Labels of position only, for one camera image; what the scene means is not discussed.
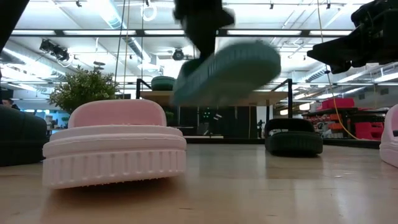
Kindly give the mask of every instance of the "spotlight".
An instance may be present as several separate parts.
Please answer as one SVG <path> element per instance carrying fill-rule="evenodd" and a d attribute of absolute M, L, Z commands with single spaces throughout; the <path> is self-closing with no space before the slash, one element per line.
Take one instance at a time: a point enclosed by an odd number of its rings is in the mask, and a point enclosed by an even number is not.
<path fill-rule="evenodd" d="M 51 43 L 50 40 L 43 40 L 39 49 L 45 54 L 50 53 L 50 55 L 56 57 L 61 62 L 69 60 L 68 49 L 61 48 L 59 45 Z"/>
<path fill-rule="evenodd" d="M 172 58 L 174 60 L 183 60 L 184 59 L 184 53 L 182 52 L 182 49 L 175 49 L 175 52 L 173 53 Z"/>
<path fill-rule="evenodd" d="M 80 0 L 77 0 L 77 1 L 76 1 L 76 5 L 77 5 L 77 7 L 81 7 Z"/>

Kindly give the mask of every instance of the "yellow cable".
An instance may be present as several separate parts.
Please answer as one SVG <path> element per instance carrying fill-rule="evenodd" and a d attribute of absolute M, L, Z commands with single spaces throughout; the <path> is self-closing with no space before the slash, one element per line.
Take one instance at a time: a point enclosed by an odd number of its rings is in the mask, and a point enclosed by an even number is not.
<path fill-rule="evenodd" d="M 123 99 L 124 99 L 124 93 L 126 90 L 126 71 L 127 71 L 127 41 L 129 39 L 129 22 L 130 22 L 130 0 L 129 0 L 129 5 L 127 7 L 127 31 L 126 31 L 126 54 L 124 56 L 124 77 L 123 77 Z"/>
<path fill-rule="evenodd" d="M 317 0 L 317 3 L 318 3 L 319 28 L 320 28 L 320 31 L 321 31 L 321 39 L 322 39 L 322 43 L 323 43 L 323 29 L 322 29 L 322 20 L 321 20 L 321 12 L 320 12 L 320 3 L 319 3 L 319 0 Z M 336 97 L 335 97 L 335 93 L 333 92 L 333 85 L 331 84 L 330 75 L 329 75 L 329 74 L 330 74 L 330 73 L 327 73 L 327 75 L 328 75 L 328 81 L 329 81 L 329 88 L 330 88 L 330 91 L 331 91 L 331 95 L 332 95 L 332 97 L 333 97 L 333 103 L 335 104 L 335 110 L 336 110 L 338 122 L 340 123 L 340 125 L 341 125 L 341 127 L 344 129 L 344 131 L 347 132 L 347 134 L 349 134 L 349 135 L 350 135 L 351 137 L 353 137 L 354 139 L 359 140 L 356 136 L 354 136 L 353 134 L 351 134 L 351 133 L 346 129 L 346 127 L 344 127 L 343 122 L 341 122 L 341 119 L 340 119 L 340 116 L 339 116 L 339 113 L 338 113 L 338 109 L 337 109 Z"/>

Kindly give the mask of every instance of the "red object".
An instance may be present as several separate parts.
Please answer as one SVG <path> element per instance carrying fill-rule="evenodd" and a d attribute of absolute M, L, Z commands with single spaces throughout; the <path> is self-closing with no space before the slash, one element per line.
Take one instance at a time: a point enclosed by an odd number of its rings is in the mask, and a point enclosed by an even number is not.
<path fill-rule="evenodd" d="M 354 99 L 353 98 L 336 98 L 336 106 L 337 108 L 353 108 L 354 107 Z M 327 110 L 335 107 L 335 102 L 332 99 L 325 100 L 322 102 L 322 105 L 317 108 L 317 110 Z"/>
<path fill-rule="evenodd" d="M 355 135 L 359 139 L 380 140 L 383 129 L 383 122 L 355 123 Z"/>
<path fill-rule="evenodd" d="M 340 123 L 332 123 L 328 124 L 328 128 L 331 130 L 340 130 L 343 129 L 342 125 Z"/>

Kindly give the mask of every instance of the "person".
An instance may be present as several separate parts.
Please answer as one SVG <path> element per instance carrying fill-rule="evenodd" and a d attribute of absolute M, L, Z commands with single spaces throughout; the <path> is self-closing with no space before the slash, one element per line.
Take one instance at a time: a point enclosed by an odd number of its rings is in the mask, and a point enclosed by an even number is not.
<path fill-rule="evenodd" d="M 8 99 L 5 99 L 5 100 L 2 100 L 2 103 L 3 103 L 4 106 L 8 106 L 8 107 L 14 108 L 16 110 L 21 110 L 21 109 L 19 109 L 19 107 L 16 104 L 14 104 L 14 101 L 12 99 L 8 98 Z"/>
<path fill-rule="evenodd" d="M 200 51 L 197 65 L 215 51 L 216 31 L 234 24 L 232 13 L 223 9 L 222 0 L 174 0 L 174 18 Z"/>

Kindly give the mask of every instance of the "wooden table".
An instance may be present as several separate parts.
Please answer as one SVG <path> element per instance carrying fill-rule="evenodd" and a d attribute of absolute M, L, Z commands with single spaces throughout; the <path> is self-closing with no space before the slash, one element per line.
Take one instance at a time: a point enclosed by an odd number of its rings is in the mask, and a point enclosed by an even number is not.
<path fill-rule="evenodd" d="M 172 91 L 141 91 L 140 97 L 154 101 L 162 106 L 169 105 Z M 230 106 L 270 106 L 287 98 L 284 91 L 254 91 L 246 99 Z"/>
<path fill-rule="evenodd" d="M 379 151 L 325 146 L 316 158 L 263 145 L 188 145 L 172 179 L 50 191 L 41 164 L 0 167 L 1 224 L 397 223 L 398 169 Z"/>

